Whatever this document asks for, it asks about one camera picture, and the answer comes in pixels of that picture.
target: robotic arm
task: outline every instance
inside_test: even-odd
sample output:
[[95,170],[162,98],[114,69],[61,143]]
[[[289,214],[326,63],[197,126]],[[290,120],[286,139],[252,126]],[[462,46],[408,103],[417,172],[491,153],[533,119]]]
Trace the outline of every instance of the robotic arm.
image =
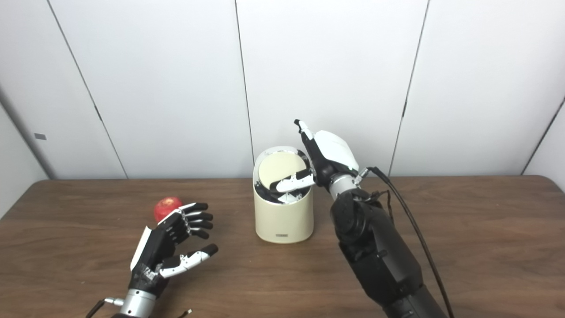
[[204,229],[212,229],[213,216],[204,212],[207,208],[206,203],[183,205],[161,220],[155,229],[145,227],[130,265],[132,276],[127,296],[100,300],[86,318],[91,318],[105,303],[121,307],[112,318],[148,318],[171,277],[186,272],[218,251],[215,244],[210,244],[186,255],[174,255],[176,246],[190,236],[209,237]]
[[422,278],[421,268],[378,201],[359,187],[368,170],[359,173],[347,143],[338,136],[313,134],[299,127],[311,169],[271,184],[271,191],[288,192],[317,184],[334,198],[331,218],[339,247],[367,296],[389,318],[446,318]]

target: wooden table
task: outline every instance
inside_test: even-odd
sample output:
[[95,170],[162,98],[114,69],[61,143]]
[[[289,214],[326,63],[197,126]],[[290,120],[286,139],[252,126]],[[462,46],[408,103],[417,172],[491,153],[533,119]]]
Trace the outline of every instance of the wooden table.
[[[565,195],[542,177],[393,178],[424,233],[457,318],[565,317]],[[367,190],[384,190],[376,178]],[[0,316],[84,317],[124,297],[129,263],[153,205],[176,195],[215,215],[220,251],[177,276],[153,317],[384,317],[337,248],[328,194],[315,191],[315,230],[276,245],[255,234],[249,179],[42,181],[0,221]],[[394,202],[398,230],[440,300],[417,238]],[[109,317],[104,306],[95,317]]]

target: black cable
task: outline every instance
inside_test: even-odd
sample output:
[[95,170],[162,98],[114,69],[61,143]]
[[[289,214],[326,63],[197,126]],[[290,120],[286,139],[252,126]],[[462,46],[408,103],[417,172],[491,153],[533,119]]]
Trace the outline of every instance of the black cable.
[[389,216],[392,225],[394,225],[394,216],[392,215],[392,205],[390,204],[390,191],[386,191],[386,207],[389,209]]
[[189,314],[188,310],[184,311],[179,317],[177,318],[184,318]]
[[102,306],[104,306],[104,300],[99,300],[96,305],[94,305],[94,307],[92,307],[92,309],[86,314],[86,318],[92,318],[92,316],[94,316],[94,314],[100,309],[102,308]]
[[426,242],[424,240],[424,236],[422,235],[420,228],[418,227],[418,224],[416,223],[416,219],[414,219],[414,216],[412,215],[412,212],[410,212],[408,205],[406,205],[406,202],[404,201],[404,199],[402,198],[400,193],[398,193],[398,190],[396,190],[395,186],[392,184],[390,179],[379,168],[368,167],[367,169],[369,169],[371,172],[376,174],[377,177],[379,177],[381,180],[384,181],[384,183],[386,183],[387,186],[389,186],[389,188],[394,193],[394,196],[396,196],[396,198],[400,202],[400,205],[402,206],[402,208],[406,212],[406,215],[408,216],[410,223],[412,223],[412,227],[414,227],[414,231],[416,231],[416,235],[418,236],[418,239],[420,240],[422,248],[424,249],[424,253],[425,253],[425,255],[428,259],[429,265],[432,268],[433,275],[435,276],[436,281],[437,281],[437,286],[440,288],[441,295],[444,298],[445,307],[447,308],[447,313],[449,314],[449,318],[455,318],[455,316],[453,315],[453,309],[451,308],[451,303],[449,302],[449,298],[447,297],[447,292],[445,291],[444,283],[441,281],[440,273],[437,271],[436,263],[434,263],[434,261],[432,259],[432,254],[429,251],[428,245],[426,244]]

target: beige lid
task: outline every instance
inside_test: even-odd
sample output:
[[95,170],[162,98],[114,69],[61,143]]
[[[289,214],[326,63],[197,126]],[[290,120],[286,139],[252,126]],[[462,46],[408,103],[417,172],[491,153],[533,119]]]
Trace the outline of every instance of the beige lid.
[[288,177],[300,170],[306,169],[306,164],[295,153],[278,151],[269,154],[259,166],[259,180],[269,188],[271,183]]

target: red apple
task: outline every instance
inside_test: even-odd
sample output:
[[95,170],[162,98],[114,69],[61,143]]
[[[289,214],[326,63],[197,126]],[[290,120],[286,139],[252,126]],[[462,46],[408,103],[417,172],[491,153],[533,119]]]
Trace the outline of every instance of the red apple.
[[182,202],[178,197],[168,196],[164,198],[163,200],[157,202],[155,209],[153,209],[155,220],[157,220],[157,223],[161,222],[161,220],[169,215],[169,213],[180,206],[182,206]]

